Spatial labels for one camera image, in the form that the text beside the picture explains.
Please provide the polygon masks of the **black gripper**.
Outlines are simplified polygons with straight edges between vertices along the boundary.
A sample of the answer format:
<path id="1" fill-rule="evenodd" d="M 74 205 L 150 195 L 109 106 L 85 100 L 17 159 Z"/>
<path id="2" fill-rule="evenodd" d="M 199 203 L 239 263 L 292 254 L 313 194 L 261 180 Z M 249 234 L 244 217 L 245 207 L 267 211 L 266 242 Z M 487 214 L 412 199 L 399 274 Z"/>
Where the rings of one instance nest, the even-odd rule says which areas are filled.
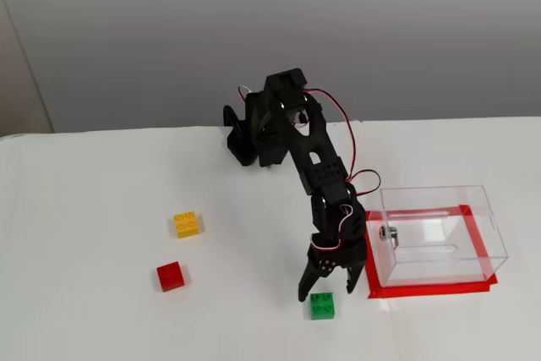
<path id="1" fill-rule="evenodd" d="M 352 293 L 366 261 L 366 220 L 361 205 L 337 206 L 322 216 L 318 228 L 311 236 L 308 262 L 298 284 L 299 302 L 337 267 L 347 269 L 347 293 Z"/>

